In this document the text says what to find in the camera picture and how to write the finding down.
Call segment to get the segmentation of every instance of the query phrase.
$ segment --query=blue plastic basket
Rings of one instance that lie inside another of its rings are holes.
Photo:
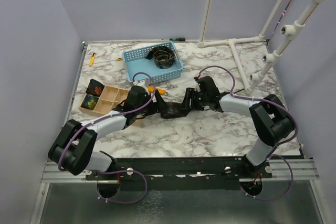
[[[173,66],[167,69],[160,69],[155,65],[154,59],[145,59],[148,53],[157,46],[166,46],[174,51],[175,62]],[[149,74],[153,78],[155,83],[168,81],[179,78],[183,69],[183,63],[179,57],[179,54],[177,53],[176,47],[174,43],[170,41],[149,47],[142,47],[130,51],[125,51],[122,53],[122,60],[124,61],[127,72],[127,79],[129,81],[132,81],[134,74],[136,74],[137,72],[145,72]],[[135,77],[135,79],[137,81],[140,81],[147,79],[147,76],[145,76],[144,74],[139,74]]]

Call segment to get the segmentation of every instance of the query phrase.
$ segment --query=wooden compartment box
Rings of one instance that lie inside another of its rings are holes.
[[[105,85],[103,92],[101,93],[97,105],[94,110],[89,110],[81,107],[85,96],[83,97],[82,102],[80,103],[79,110],[82,113],[102,116],[109,113],[112,109],[114,109],[119,103],[127,98],[129,90],[121,89],[114,86]]]

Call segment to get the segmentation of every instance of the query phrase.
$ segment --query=pvc pipe frame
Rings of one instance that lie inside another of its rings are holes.
[[[310,17],[312,12],[316,9],[316,7],[322,3],[324,0],[312,0],[312,3],[307,6],[307,8],[303,11],[301,16],[294,22],[293,25],[285,25],[281,28],[281,34],[285,36],[284,41],[280,44],[280,46],[272,53],[265,54],[263,56],[263,60],[266,62],[265,66],[258,72],[251,74],[249,76],[251,83],[248,83],[246,74],[243,70],[242,63],[238,57],[235,44],[236,43],[247,43],[247,42],[261,42],[265,40],[265,32],[269,28],[270,23],[274,19],[278,9],[280,8],[282,2],[284,0],[277,0],[273,10],[271,11],[263,29],[260,34],[256,37],[251,38],[241,38],[241,39],[226,39],[226,40],[218,40],[218,41],[204,41],[206,23],[208,19],[208,13],[211,6],[212,0],[206,0],[206,10],[202,23],[202,32],[198,41],[198,47],[203,48],[207,46],[217,46],[217,45],[229,45],[231,51],[233,53],[234,59],[236,61],[237,68],[239,70],[240,76],[242,77],[242,81],[244,84],[244,88],[247,94],[252,94],[254,88],[262,82],[265,77],[265,74],[271,69],[275,63],[281,58],[283,51],[287,48],[287,46],[299,35],[301,30],[304,28],[304,24],[307,19]]]
[[[283,42],[280,44],[280,46],[269,56],[265,55],[263,57],[263,60],[266,61],[267,57],[269,60],[265,64],[265,66],[257,73],[252,74],[250,76],[250,79],[252,80],[250,86],[247,88],[247,93],[251,94],[253,92],[253,89],[262,82],[263,78],[265,77],[265,74],[267,71],[274,66],[278,60],[281,58],[283,51],[287,48],[287,46],[296,39],[296,37],[300,34],[302,29],[305,26],[305,23],[307,19],[310,17],[310,15],[314,12],[316,7],[321,4],[325,0],[312,0],[312,2],[306,7],[306,9],[303,11],[301,16],[294,22],[293,25],[284,25],[281,28],[281,34],[285,37]]]
[[[283,0],[277,0],[274,8],[272,9],[263,29],[261,30],[260,34],[258,36],[255,37],[250,37],[250,38],[240,38],[240,39],[225,39],[225,40],[217,40],[217,41],[204,41],[204,37],[205,37],[205,30],[206,30],[206,24],[207,24],[207,20],[208,20],[208,15],[209,15],[209,10],[210,10],[210,6],[211,6],[211,1],[212,0],[206,0],[206,5],[205,5],[205,12],[204,12],[204,17],[203,17],[203,22],[202,22],[202,31],[201,31],[201,35],[199,37],[199,41],[198,41],[198,47],[203,48],[203,47],[208,47],[208,46],[218,46],[218,45],[229,45],[233,56],[235,58],[236,64],[237,64],[237,68],[239,70],[240,76],[242,77],[243,80],[243,84],[244,84],[244,88],[245,91],[247,93],[249,92],[249,83],[248,83],[248,79],[246,77],[246,74],[243,70],[242,67],[242,63],[238,57],[236,48],[235,48],[235,44],[237,43],[247,43],[247,42],[262,42],[265,41],[265,32],[268,29],[270,23],[272,22],[276,12],[278,11],[278,9],[280,8],[280,5],[282,4]]]

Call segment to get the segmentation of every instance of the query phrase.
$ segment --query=wire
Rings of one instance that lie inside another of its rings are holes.
[[[72,136],[72,138],[70,139],[70,141],[68,142],[68,144],[65,146],[65,148],[64,148],[64,150],[63,150],[63,152],[62,152],[62,154],[61,154],[61,157],[60,157],[59,160],[58,160],[58,165],[57,165],[57,167],[58,167],[58,169],[59,169],[61,172],[64,172],[64,171],[65,171],[65,169],[62,167],[62,164],[63,164],[63,161],[64,161],[64,157],[65,157],[66,152],[69,150],[69,148],[70,148],[71,144],[73,143],[73,141],[77,139],[78,135],[79,135],[84,129],[86,129],[87,127],[89,127],[89,126],[91,126],[91,125],[94,125],[94,124],[96,124],[96,123],[99,123],[99,122],[101,122],[101,121],[104,121],[104,120],[106,120],[106,119],[113,118],[113,117],[115,117],[115,116],[127,115],[127,114],[131,114],[131,113],[137,112],[137,111],[139,111],[139,110],[142,110],[142,109],[143,109],[144,107],[146,107],[148,104],[150,104],[150,102],[151,102],[151,101],[153,100],[153,98],[155,97],[155,91],[156,91],[155,82],[154,82],[153,78],[152,78],[149,74],[147,74],[147,73],[145,73],[145,72],[138,72],[138,73],[136,73],[135,75],[133,75],[133,81],[135,81],[135,76],[137,76],[137,75],[139,75],[139,74],[144,74],[145,76],[148,76],[149,79],[151,80],[151,82],[153,83],[153,94],[152,94],[152,96],[150,97],[150,99],[148,100],[148,102],[146,102],[144,105],[140,106],[140,107],[137,108],[137,109],[130,110],[130,111],[126,111],[126,112],[122,112],[122,113],[117,113],[117,114],[112,114],[112,115],[102,116],[102,117],[100,117],[100,118],[94,120],[93,122],[89,122],[89,123],[83,125],[83,126],[82,126],[82,127],[81,127],[81,128],[80,128],[80,129],[79,129],[73,136]]]
[[[284,141],[282,141],[282,142],[279,142],[279,143],[274,147],[274,149],[273,149],[272,152],[269,154],[269,156],[270,156],[271,154],[274,153],[274,151],[277,149],[277,147],[278,147],[279,145],[288,143],[289,141],[292,141],[292,140],[298,135],[298,133],[299,133],[299,124],[298,124],[297,120],[294,118],[294,116],[293,116],[293,115],[292,115],[286,108],[280,106],[279,104],[277,104],[277,103],[275,103],[275,102],[268,101],[268,100],[265,100],[265,99],[263,99],[263,98],[251,98],[251,97],[242,97],[242,96],[240,96],[240,95],[235,95],[235,94],[233,93],[233,90],[234,90],[235,85],[236,85],[235,77],[233,76],[233,74],[232,74],[229,70],[227,70],[227,69],[224,68],[224,67],[221,67],[221,66],[208,66],[208,67],[202,69],[202,70],[198,73],[198,77],[200,77],[201,73],[202,73],[204,70],[208,69],[208,68],[220,68],[220,69],[223,69],[225,72],[227,72],[227,73],[231,76],[233,84],[232,84],[232,87],[231,87],[231,89],[230,89],[230,95],[231,95],[233,98],[238,98],[238,99],[242,99],[242,100],[246,100],[246,101],[266,102],[266,103],[269,103],[269,104],[271,104],[271,105],[273,105],[273,106],[275,106],[275,107],[277,107],[277,108],[279,108],[279,109],[285,111],[285,112],[290,116],[290,118],[291,118],[292,121],[294,122],[294,128],[295,128],[295,133],[294,133],[294,135],[291,136],[290,138],[288,138],[287,140],[284,140]]]
[[[260,177],[260,182],[261,182],[261,173],[258,173],[257,177],[253,180],[253,184],[257,184],[257,179]]]
[[[239,93],[239,92],[241,92],[241,91],[243,91],[244,89],[239,89],[239,90],[237,90],[236,92],[234,92],[233,94],[236,94],[236,93]]]
[[[293,188],[293,184],[294,184],[294,175],[293,175],[293,170],[292,170],[292,168],[290,167],[288,161],[285,160],[285,158],[283,158],[283,157],[281,157],[281,156],[279,156],[279,155],[277,155],[277,154],[272,154],[272,155],[270,155],[270,158],[271,158],[271,157],[278,157],[278,158],[282,159],[282,160],[286,163],[286,165],[288,166],[288,169],[289,169],[289,172],[290,172],[290,184],[289,184],[289,187],[287,188],[287,190],[286,190],[282,195],[280,195],[280,196],[278,196],[278,197],[274,197],[274,198],[260,198],[260,197],[252,196],[252,195],[248,194],[248,193],[243,189],[243,187],[240,186],[240,189],[245,193],[245,195],[246,195],[247,197],[250,197],[250,198],[252,198],[252,199],[261,200],[261,201],[273,201],[273,200],[278,200],[278,199],[285,198],[285,197],[290,193],[290,191],[292,190],[292,188]]]
[[[112,175],[112,174],[130,173],[130,172],[139,174],[140,177],[145,182],[145,190],[144,190],[143,194],[140,196],[140,198],[138,198],[136,200],[133,200],[133,201],[120,201],[120,200],[111,199],[111,198],[104,198],[104,197],[101,196],[101,194],[99,192],[99,188],[97,187],[97,193],[99,195],[98,199],[102,198],[106,201],[106,203],[109,201],[109,202],[113,202],[113,203],[117,203],[117,204],[123,204],[123,205],[130,205],[130,204],[140,202],[146,196],[147,191],[148,191],[148,184],[147,184],[146,177],[141,172],[138,172],[136,170],[118,170],[116,172],[98,172],[98,173],[104,174],[104,175]]]

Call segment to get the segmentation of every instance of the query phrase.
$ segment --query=yellow utility knife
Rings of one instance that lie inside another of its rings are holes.
[[[160,95],[168,95],[168,93],[165,90],[163,90],[163,89],[156,88],[156,90],[158,90],[158,92],[159,92]],[[150,93],[153,93],[154,87],[153,86],[148,86],[148,91]]]
[[[90,60],[90,64],[89,64],[90,67],[93,65],[93,62],[94,62],[94,60],[95,60],[95,57],[96,57],[96,53],[94,52],[93,55],[92,55],[92,58],[91,58],[91,60]]]

